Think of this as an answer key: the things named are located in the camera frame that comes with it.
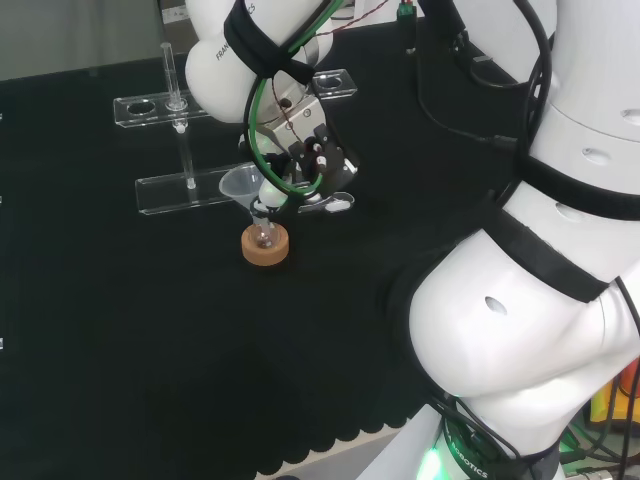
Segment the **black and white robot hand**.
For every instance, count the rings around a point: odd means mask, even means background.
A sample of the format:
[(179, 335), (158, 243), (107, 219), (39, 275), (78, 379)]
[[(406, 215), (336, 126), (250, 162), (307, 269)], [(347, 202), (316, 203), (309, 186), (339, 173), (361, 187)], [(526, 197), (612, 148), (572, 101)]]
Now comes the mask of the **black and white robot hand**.
[(358, 166), (345, 156), (326, 125), (320, 125), (307, 140), (297, 141), (279, 154), (260, 151), (252, 123), (245, 125), (244, 137), (251, 159), (264, 177), (258, 210), (278, 212), (291, 204), (301, 213), (330, 211), (334, 201), (353, 202), (342, 189), (356, 176)]

